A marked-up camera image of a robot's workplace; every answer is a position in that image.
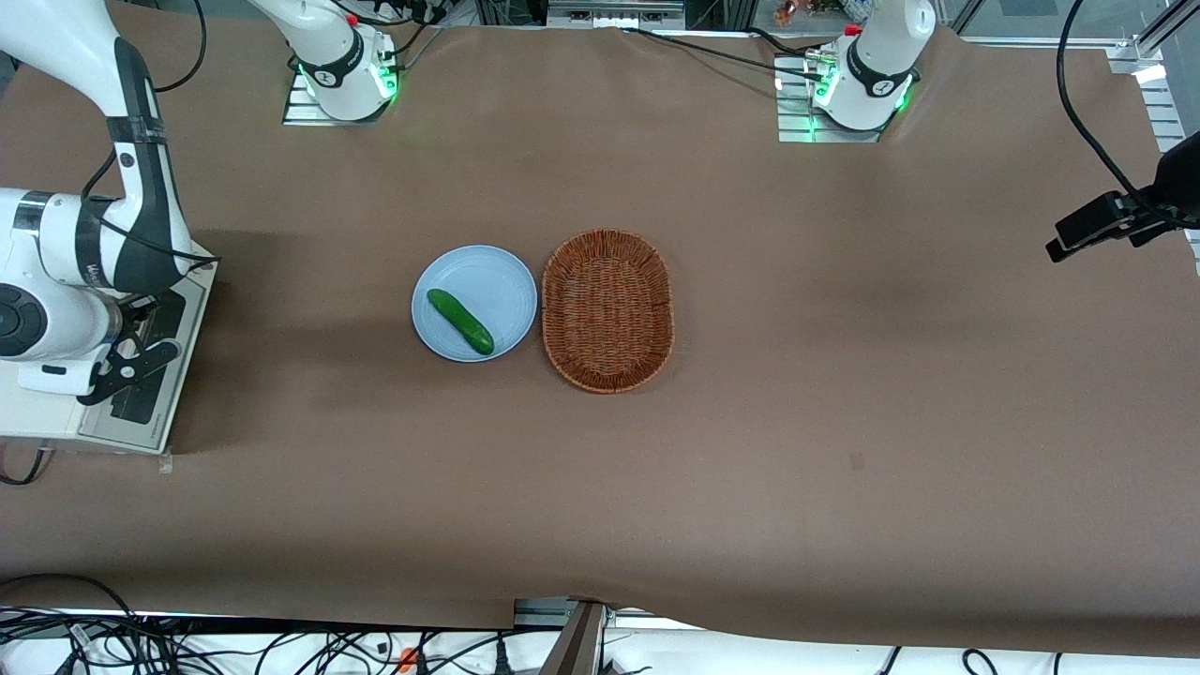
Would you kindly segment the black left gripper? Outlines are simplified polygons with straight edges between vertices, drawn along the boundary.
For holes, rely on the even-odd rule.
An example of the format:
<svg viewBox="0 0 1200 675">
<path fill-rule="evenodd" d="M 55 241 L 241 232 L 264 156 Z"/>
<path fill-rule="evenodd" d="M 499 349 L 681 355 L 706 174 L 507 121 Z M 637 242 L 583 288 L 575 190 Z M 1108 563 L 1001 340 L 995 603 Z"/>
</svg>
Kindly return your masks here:
<svg viewBox="0 0 1200 675">
<path fill-rule="evenodd" d="M 1199 227 L 1199 133 L 1162 154 L 1154 180 L 1136 189 L 1134 225 L 1127 235 L 1132 247 L 1142 247 L 1158 235 Z"/>
</svg>

